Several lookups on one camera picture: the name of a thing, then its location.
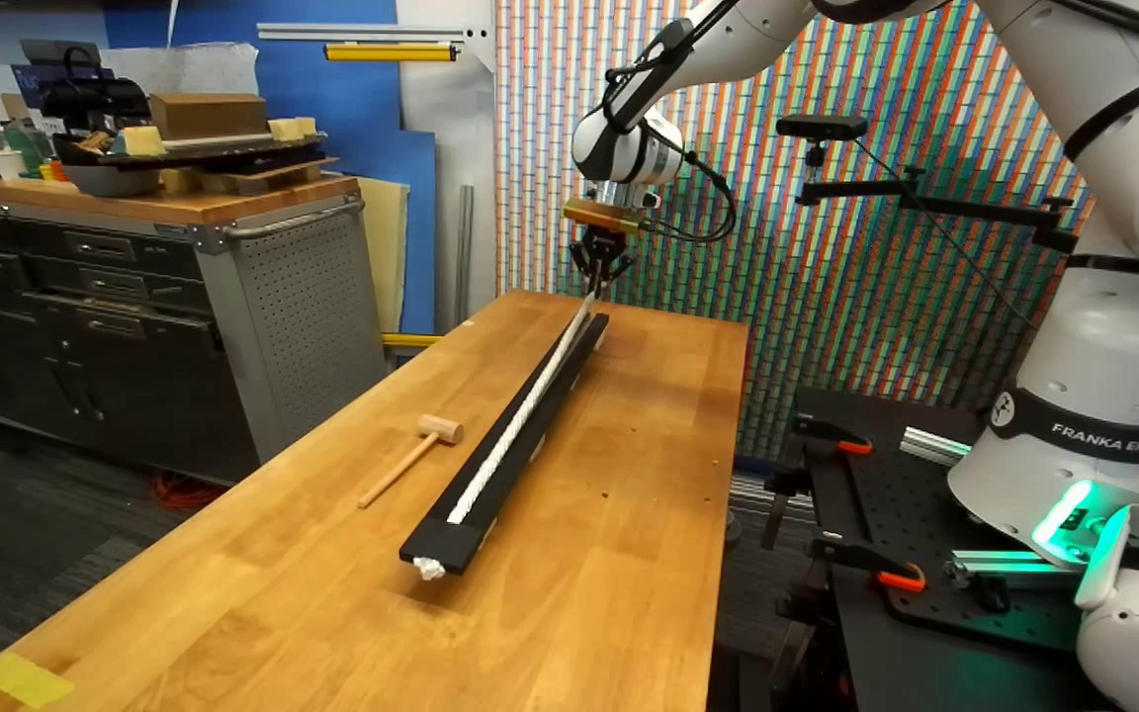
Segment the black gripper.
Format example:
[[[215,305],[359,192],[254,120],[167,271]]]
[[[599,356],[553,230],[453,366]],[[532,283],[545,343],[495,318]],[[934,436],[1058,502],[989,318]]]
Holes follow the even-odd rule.
[[[603,297],[611,297],[618,293],[618,283],[629,271],[629,240],[611,230],[586,230],[571,246],[571,258],[582,271],[582,297],[599,297],[599,283],[603,283]]]

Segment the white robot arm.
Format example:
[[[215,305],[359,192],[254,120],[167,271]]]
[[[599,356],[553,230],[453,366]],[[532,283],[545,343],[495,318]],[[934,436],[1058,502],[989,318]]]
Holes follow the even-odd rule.
[[[951,495],[1080,578],[1075,656],[1139,712],[1139,0],[972,0],[1096,210]]]

